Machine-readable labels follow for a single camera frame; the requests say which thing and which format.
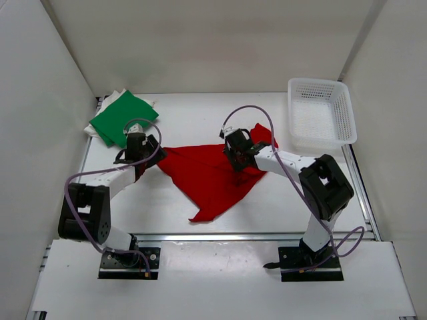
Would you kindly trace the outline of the red t shirt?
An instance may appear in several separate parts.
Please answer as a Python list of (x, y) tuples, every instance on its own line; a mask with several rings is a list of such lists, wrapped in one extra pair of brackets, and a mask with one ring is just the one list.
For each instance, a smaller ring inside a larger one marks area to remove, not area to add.
[(213, 221), (241, 201), (266, 174), (253, 167), (234, 171), (224, 146), (166, 147), (158, 167), (199, 211), (190, 223)]

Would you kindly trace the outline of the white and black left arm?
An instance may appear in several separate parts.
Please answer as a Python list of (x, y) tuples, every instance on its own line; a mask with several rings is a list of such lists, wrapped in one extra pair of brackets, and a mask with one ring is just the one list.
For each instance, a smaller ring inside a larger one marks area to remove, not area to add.
[(146, 135), (135, 121), (123, 132), (126, 146), (112, 168), (76, 174), (65, 182), (58, 234), (62, 239), (90, 242), (100, 253), (115, 255), (124, 266), (132, 267), (141, 256), (136, 236), (112, 225), (111, 200), (167, 153), (161, 138)]

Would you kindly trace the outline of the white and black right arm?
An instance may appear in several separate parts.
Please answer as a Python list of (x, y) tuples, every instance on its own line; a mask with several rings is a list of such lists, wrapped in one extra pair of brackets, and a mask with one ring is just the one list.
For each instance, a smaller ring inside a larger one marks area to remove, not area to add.
[(271, 143), (255, 143), (247, 129), (222, 127), (224, 153), (236, 171), (254, 168), (287, 177), (303, 195), (311, 211), (308, 227), (300, 241), (300, 260), (313, 267), (324, 258), (336, 220), (354, 196), (354, 190), (328, 154), (306, 157), (282, 151)]

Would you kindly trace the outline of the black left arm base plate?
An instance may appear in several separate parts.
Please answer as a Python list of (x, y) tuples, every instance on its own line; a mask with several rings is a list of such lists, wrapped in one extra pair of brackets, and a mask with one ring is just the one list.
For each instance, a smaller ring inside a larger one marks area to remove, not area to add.
[(106, 252), (101, 257), (98, 278), (111, 280), (157, 280), (161, 258), (160, 243), (139, 243), (138, 249), (147, 259), (149, 273), (146, 270), (145, 260), (138, 254), (119, 255), (117, 253)]

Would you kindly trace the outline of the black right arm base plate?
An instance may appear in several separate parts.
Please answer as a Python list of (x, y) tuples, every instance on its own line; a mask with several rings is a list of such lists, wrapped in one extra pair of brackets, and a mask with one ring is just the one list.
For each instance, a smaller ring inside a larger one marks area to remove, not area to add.
[(281, 282), (343, 281), (340, 260), (331, 247), (311, 260), (299, 247), (279, 247), (278, 262), (266, 263), (265, 269), (279, 269)]

